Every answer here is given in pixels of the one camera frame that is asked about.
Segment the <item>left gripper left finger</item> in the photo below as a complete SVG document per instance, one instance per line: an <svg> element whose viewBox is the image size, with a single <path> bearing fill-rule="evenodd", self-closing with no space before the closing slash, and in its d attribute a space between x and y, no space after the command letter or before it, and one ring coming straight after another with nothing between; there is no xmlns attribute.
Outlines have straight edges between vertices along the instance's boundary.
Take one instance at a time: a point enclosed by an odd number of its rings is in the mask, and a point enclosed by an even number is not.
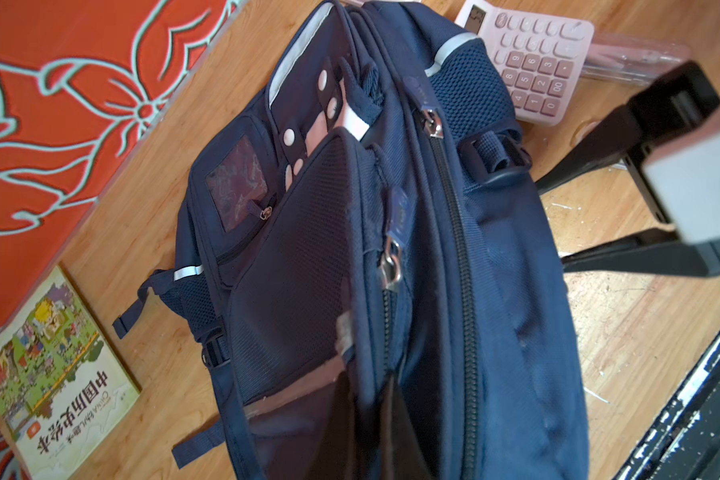
<svg viewBox="0 0 720 480"><path fill-rule="evenodd" d="M690 245L674 231L652 228L567 255L566 273L614 271L710 278L720 276L720 240Z"/></svg>

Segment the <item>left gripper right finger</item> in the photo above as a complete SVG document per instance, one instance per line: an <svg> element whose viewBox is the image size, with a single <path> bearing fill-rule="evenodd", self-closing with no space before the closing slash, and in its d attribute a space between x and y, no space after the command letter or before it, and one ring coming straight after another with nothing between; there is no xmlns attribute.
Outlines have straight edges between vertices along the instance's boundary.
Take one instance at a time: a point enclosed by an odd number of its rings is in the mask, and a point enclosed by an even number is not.
<svg viewBox="0 0 720 480"><path fill-rule="evenodd" d="M654 149L699 127L720 106L702 68L687 61L657 78L595 126L554 168L536 181L544 194L573 179Z"/></svg>

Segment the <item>navy blue student backpack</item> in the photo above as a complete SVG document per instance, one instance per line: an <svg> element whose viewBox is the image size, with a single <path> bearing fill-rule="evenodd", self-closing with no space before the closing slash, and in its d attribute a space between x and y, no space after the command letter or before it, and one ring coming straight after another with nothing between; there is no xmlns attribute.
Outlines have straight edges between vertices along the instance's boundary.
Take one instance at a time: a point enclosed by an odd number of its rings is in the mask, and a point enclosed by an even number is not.
<svg viewBox="0 0 720 480"><path fill-rule="evenodd" d="M150 294L202 349L240 479L584 479L563 268L484 43L425 5L317 6L201 151Z"/></svg>

